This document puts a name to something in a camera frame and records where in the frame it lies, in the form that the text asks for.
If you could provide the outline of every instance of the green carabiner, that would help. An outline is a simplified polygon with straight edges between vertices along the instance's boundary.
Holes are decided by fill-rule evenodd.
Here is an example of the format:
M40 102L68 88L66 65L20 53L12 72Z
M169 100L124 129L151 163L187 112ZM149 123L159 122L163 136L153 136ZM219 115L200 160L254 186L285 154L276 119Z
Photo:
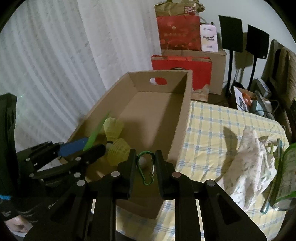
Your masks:
M151 166L151 171L150 171L150 179L151 179L151 181L149 182L149 183L146 183L146 178L145 178L145 176L144 176L144 174L143 174L143 172L142 172L142 169L141 169L141 167L140 167L140 164L139 164L139 159L140 159L140 157L142 156L142 155L144 155L144 154L149 154L151 157L152 157L152 166ZM136 159L136 165L137 165L137 168L139 169L139 172L140 172L140 175L141 175L141 177L142 177L142 179L143 179L143 184L145 185L145 186L149 186L149 185L151 185L153 182L154 182L154 165L155 165L155 155L154 155L154 153L153 152L151 152L151 151L142 151L138 156L137 156L137 159Z

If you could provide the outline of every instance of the white curtain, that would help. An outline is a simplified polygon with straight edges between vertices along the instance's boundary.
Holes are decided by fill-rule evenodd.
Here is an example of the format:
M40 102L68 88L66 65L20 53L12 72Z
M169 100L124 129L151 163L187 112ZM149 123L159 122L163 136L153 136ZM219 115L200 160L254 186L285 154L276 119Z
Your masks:
M67 141L124 73L160 54L155 0L26 0L0 33L0 94L18 97L17 151Z
M161 54L154 5L159 0L77 0L106 88L127 71L152 70Z

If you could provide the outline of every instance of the yellow shuttlecock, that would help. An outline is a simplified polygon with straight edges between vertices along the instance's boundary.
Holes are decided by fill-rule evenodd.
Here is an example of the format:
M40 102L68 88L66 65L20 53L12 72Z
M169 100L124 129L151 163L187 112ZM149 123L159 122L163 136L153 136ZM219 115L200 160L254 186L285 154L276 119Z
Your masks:
M131 147L122 138L117 139L108 150L107 160L111 166L117 166L119 163L128 159Z
M104 131L107 137L106 148L109 149L113 142L115 142L123 129L123 122L116 118L107 118L104 122Z

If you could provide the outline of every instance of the white cloth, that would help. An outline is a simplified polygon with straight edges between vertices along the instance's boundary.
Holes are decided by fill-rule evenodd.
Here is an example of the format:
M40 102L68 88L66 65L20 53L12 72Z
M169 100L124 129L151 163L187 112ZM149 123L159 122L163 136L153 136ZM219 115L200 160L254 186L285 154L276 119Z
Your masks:
M218 185L248 211L276 176L274 157L258 139L254 128L246 126L235 158Z

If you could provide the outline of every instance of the white wall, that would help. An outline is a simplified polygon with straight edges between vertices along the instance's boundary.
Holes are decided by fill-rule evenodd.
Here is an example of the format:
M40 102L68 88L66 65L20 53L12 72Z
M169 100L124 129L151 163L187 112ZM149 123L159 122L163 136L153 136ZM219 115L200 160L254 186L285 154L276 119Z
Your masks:
M276 39L282 45L291 49L296 53L296 43L293 40L290 32L286 28L283 21L280 19L274 9L263 0L200 0L205 6L205 11L200 13L200 16L205 18L207 22L214 22L217 27L217 32L220 31L219 15L225 15L235 18L240 18L243 24L243 32L247 32L248 24L262 29L270 35L270 41ZM226 50L227 62L224 81L227 81L229 68L229 51ZM247 53L240 54L240 60L248 58L248 64L252 61L252 56ZM260 78L265 66L266 60L258 59L255 78ZM232 79L236 72L236 63L234 60L232 68ZM252 67L245 68L242 76L242 84L246 88L249 84Z

